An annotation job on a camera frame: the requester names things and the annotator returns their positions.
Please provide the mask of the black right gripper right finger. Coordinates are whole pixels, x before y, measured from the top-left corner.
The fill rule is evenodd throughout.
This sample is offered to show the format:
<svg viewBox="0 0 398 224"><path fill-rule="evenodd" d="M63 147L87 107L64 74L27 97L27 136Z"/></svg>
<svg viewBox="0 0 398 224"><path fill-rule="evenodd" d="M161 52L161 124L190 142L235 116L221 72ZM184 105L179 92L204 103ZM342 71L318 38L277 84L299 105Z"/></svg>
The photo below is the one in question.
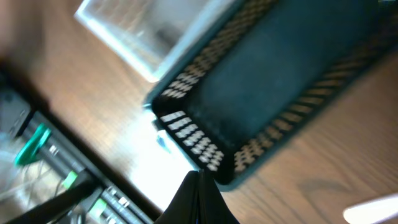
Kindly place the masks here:
<svg viewBox="0 0 398 224"><path fill-rule="evenodd" d="M239 224L224 201L211 173L199 171L198 222L202 224Z"/></svg>

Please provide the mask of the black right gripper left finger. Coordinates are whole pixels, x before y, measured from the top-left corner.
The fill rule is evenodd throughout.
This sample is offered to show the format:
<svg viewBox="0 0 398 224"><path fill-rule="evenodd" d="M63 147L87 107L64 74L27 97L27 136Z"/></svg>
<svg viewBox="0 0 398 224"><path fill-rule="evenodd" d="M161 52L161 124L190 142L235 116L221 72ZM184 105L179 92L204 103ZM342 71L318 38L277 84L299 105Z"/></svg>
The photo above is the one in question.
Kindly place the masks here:
<svg viewBox="0 0 398 224"><path fill-rule="evenodd" d="M194 224L198 215L198 175L190 171L183 179L170 205L155 224Z"/></svg>

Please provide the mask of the white plastic fork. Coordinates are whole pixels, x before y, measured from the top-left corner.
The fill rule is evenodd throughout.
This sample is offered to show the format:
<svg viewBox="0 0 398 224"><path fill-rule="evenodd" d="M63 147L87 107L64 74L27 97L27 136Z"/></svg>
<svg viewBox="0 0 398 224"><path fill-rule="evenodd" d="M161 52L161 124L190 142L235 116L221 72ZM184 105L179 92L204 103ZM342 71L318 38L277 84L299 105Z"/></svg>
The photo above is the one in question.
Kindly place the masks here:
<svg viewBox="0 0 398 224"><path fill-rule="evenodd" d="M343 218L350 224L382 223L397 217L397 193L346 208Z"/></svg>

